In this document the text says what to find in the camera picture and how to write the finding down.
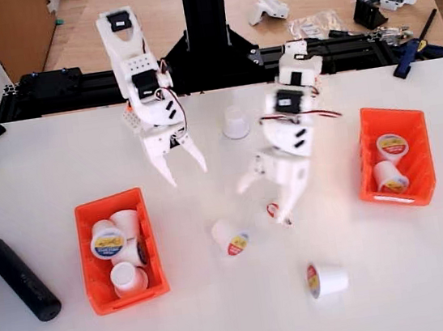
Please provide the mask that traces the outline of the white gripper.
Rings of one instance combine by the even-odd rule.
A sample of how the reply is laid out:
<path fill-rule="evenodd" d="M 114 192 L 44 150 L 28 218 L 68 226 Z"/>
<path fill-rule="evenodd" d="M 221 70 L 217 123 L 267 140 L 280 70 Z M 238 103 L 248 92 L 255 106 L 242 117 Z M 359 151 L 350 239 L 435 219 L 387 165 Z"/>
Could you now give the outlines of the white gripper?
<path fill-rule="evenodd" d="M 173 187 L 177 187 L 177 182 L 168 168 L 164 155 L 177 145 L 181 145 L 204 172 L 207 171 L 204 155 L 197 148 L 183 124 L 157 126 L 142 132 L 140 138 L 153 167 Z"/>
<path fill-rule="evenodd" d="M 270 181 L 281 185 L 275 221 L 288 225 L 292 211 L 307 187 L 311 160 L 299 155 L 291 155 L 273 148 L 262 150 L 255 155 L 248 169 L 237 181 L 236 191 L 242 194 L 250 185 L 260 180 L 264 174 Z"/>

